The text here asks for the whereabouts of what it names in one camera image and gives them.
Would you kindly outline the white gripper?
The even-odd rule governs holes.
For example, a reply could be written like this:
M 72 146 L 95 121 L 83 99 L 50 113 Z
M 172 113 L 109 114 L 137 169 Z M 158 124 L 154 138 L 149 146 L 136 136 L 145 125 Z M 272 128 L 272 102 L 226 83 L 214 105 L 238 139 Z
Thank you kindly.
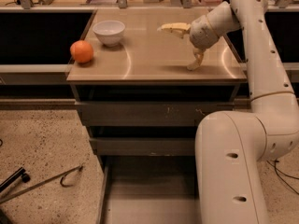
M 163 24 L 158 28 L 158 31 L 169 33 L 179 38 L 183 38 L 186 34 L 189 34 L 190 41 L 194 46 L 194 61 L 187 65 L 189 71 L 194 71 L 200 67 L 204 59 L 205 50 L 211 48 L 220 39 L 212 28 L 207 15 L 196 19 L 191 25 L 185 22 Z

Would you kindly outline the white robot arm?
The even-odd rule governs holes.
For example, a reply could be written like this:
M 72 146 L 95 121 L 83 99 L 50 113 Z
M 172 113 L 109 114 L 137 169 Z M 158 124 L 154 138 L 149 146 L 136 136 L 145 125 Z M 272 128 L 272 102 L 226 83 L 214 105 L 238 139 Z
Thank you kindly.
M 299 106 L 265 22 L 266 9 L 266 0 L 228 0 L 190 24 L 162 27 L 191 40 L 191 70 L 221 36 L 236 30 L 243 35 L 251 110 L 209 114 L 196 132 L 202 224 L 269 224 L 257 163 L 299 143 Z

